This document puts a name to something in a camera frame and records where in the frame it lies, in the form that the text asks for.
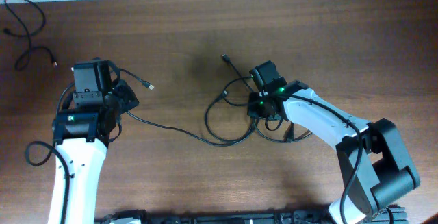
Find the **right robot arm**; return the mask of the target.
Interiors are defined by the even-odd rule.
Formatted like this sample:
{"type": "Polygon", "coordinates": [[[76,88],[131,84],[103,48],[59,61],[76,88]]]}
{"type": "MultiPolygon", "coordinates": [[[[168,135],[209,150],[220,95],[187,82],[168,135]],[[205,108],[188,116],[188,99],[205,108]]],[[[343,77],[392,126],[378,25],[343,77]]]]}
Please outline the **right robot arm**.
{"type": "Polygon", "coordinates": [[[420,186],[420,175],[396,125],[336,108],[308,85],[286,82],[271,61],[250,70],[250,77],[258,89],[248,100],[250,117],[298,124],[337,154],[344,191],[321,221],[364,223],[382,218],[395,223],[390,205],[420,186]]]}

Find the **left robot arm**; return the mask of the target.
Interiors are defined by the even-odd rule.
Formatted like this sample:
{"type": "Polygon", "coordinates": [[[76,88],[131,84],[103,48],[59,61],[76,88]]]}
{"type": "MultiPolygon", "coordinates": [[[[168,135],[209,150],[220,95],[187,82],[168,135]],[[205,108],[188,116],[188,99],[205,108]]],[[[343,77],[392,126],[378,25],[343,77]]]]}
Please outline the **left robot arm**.
{"type": "Polygon", "coordinates": [[[53,121],[56,171],[49,223],[93,223],[99,175],[122,114],[138,106],[109,60],[74,65],[75,90],[53,121]]]}

